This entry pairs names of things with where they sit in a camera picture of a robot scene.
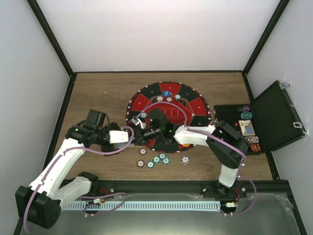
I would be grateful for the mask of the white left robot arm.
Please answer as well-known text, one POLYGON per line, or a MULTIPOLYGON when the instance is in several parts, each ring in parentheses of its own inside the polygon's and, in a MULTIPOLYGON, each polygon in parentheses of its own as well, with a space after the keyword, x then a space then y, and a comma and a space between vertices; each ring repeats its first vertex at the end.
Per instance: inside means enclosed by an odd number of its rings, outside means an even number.
POLYGON ((20 186, 16 193, 18 214, 23 228, 29 234, 28 223, 41 228, 51 228, 64 208, 78 198, 99 203, 98 177, 82 172, 70 183, 62 182, 77 160, 85 153, 110 156, 122 152, 134 140, 134 130, 129 126, 119 127, 115 122, 104 126, 107 114, 91 109, 87 118, 70 127, 60 149, 29 186, 20 186))

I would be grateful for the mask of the red poker chip stack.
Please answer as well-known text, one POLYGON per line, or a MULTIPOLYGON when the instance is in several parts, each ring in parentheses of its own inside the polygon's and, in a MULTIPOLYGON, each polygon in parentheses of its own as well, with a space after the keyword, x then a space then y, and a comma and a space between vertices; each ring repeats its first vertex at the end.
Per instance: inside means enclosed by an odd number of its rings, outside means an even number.
POLYGON ((138 168, 143 168, 145 166, 145 162, 143 160, 138 160, 137 161, 137 167, 138 168))

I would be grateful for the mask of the blue small blind button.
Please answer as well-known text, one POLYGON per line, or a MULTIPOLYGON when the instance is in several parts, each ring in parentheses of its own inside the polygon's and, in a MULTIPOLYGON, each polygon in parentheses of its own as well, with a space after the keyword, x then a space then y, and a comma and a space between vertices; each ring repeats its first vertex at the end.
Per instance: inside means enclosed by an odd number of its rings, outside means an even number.
POLYGON ((171 95, 171 92, 170 91, 163 91, 162 95, 164 97, 169 97, 171 95))

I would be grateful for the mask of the blue backed card deck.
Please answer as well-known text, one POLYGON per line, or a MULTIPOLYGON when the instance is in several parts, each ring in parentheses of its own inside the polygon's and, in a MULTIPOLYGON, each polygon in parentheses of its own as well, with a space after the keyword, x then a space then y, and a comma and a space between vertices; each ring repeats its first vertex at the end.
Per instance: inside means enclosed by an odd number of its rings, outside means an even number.
POLYGON ((129 145, 128 145, 127 142, 115 143, 115 144, 114 144, 115 149, 121 149, 121 148, 124 148, 125 146, 126 146, 126 147, 134 147, 134 143, 130 143, 129 145))

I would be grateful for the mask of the blue white chip top seat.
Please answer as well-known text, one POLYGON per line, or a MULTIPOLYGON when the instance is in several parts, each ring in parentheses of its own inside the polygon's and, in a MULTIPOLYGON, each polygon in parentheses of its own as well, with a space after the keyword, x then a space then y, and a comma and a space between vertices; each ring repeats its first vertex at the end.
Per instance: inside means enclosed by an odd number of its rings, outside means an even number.
POLYGON ((162 96, 158 96, 156 99, 157 99, 158 102, 163 101, 163 97, 162 96))

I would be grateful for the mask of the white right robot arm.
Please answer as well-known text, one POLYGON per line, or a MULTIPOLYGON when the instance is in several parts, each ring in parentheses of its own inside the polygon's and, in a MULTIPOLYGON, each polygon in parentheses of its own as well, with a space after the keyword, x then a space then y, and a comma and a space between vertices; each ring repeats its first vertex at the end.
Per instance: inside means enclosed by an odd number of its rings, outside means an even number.
POLYGON ((184 144, 209 147, 221 163, 216 192, 229 197, 235 191, 234 184, 246 161, 249 143, 232 126, 225 121, 203 127, 173 124, 159 108, 152 109, 148 118, 149 124, 144 124, 140 115, 131 119, 135 144, 149 145, 155 141, 163 152, 177 151, 184 144))

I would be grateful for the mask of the red 100 chip off mat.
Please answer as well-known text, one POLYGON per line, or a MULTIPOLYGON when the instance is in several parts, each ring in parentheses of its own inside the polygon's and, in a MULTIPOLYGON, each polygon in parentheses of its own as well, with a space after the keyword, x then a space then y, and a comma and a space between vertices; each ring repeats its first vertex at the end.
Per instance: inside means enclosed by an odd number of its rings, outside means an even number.
POLYGON ((147 153, 147 150, 145 148, 140 149, 139 151, 140 155, 145 155, 147 153))

